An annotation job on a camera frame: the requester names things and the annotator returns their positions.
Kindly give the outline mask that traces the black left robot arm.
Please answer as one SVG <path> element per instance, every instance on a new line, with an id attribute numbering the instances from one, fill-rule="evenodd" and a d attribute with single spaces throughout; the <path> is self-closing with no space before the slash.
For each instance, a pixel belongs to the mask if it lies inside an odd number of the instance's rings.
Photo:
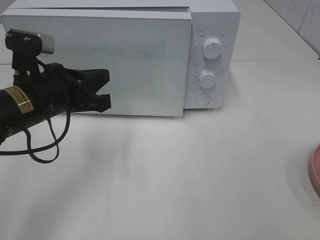
<path id="1" fill-rule="evenodd" d="M 74 70 L 46 64 L 40 78 L 16 76 L 0 91 L 0 141 L 61 113 L 99 112 L 112 107 L 109 94 L 98 91 L 110 81 L 106 69 Z"/>

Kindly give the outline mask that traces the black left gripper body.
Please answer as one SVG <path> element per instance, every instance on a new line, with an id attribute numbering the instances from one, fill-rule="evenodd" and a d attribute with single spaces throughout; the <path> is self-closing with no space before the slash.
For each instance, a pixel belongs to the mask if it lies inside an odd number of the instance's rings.
<path id="1" fill-rule="evenodd" d="M 12 98 L 21 116 L 48 118 L 62 112 L 83 111 L 85 106 L 85 72 L 53 63 L 40 72 L 15 73 Z"/>

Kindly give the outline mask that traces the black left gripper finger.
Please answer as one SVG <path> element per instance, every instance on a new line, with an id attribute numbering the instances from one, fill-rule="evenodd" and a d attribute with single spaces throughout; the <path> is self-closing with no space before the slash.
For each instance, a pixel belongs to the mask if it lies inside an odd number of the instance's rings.
<path id="1" fill-rule="evenodd" d="M 67 85 L 69 96 L 105 97 L 108 93 L 99 91 L 110 81 L 110 73 L 106 69 L 70 69 L 63 68 L 63 79 Z"/>
<path id="2" fill-rule="evenodd" d="M 99 112 L 112 107 L 111 96 L 109 94 L 103 95 L 78 95 L 73 101 L 72 112 Z"/>

